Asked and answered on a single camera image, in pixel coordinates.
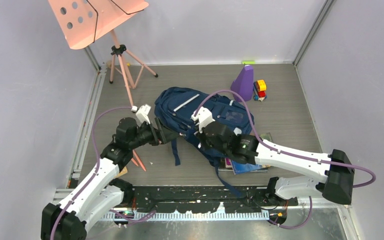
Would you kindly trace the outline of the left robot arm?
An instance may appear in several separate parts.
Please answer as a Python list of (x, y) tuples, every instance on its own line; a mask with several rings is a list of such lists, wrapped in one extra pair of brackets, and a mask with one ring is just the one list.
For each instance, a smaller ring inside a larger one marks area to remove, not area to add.
[(117, 175), (134, 156), (134, 149), (149, 144), (167, 144), (180, 133), (164, 126), (132, 117), (119, 121), (111, 142), (98, 156), (94, 168), (69, 195), (58, 204), (48, 203), (41, 216), (42, 240), (84, 240), (93, 225), (117, 205), (128, 207), (133, 202), (133, 186)]

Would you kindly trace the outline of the navy blue backpack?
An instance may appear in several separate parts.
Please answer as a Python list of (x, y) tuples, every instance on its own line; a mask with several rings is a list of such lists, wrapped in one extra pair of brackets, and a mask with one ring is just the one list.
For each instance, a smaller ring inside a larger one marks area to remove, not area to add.
[(240, 134), (252, 132), (253, 115), (247, 114), (244, 105), (218, 93), (209, 95), (196, 89), (175, 86), (164, 90), (154, 104), (154, 114), (164, 126), (183, 136), (216, 172), (226, 155), (213, 147), (199, 147), (198, 134), (211, 122), (219, 122)]

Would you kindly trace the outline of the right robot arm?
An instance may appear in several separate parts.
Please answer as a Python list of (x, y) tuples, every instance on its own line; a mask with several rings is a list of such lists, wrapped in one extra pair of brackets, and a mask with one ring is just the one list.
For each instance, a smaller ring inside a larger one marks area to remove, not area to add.
[(255, 135), (236, 134), (213, 121), (196, 134), (200, 147), (216, 150), (239, 164), (270, 165), (300, 174), (300, 177), (270, 179), (265, 198), (271, 205), (295, 197), (321, 196), (349, 205), (352, 202), (355, 170), (347, 154), (334, 149), (330, 154), (281, 146)]

